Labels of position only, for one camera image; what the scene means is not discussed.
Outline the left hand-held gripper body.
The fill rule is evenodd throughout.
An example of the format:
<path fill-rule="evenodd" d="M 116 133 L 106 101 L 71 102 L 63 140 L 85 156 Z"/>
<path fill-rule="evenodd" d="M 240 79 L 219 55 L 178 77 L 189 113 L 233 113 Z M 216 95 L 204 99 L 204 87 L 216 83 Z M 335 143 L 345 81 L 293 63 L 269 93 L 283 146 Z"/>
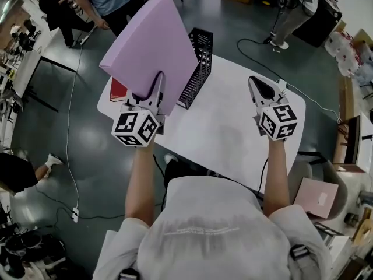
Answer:
<path fill-rule="evenodd" d="M 166 116 L 160 111 L 162 93 L 141 99 L 129 92 L 114 120 L 111 135 L 125 146 L 147 147 L 157 134 L 163 134 Z"/>

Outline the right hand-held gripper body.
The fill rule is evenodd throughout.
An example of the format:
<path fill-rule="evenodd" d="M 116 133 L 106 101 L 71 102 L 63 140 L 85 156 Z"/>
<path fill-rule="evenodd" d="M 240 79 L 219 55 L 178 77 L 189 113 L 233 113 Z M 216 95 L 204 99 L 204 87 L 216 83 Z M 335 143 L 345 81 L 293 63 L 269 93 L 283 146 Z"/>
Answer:
<path fill-rule="evenodd" d="M 298 125 L 298 118 L 284 94 L 282 91 L 272 100 L 252 98 L 256 105 L 257 115 L 254 120 L 259 133 L 273 141 L 285 141 L 294 134 Z"/>

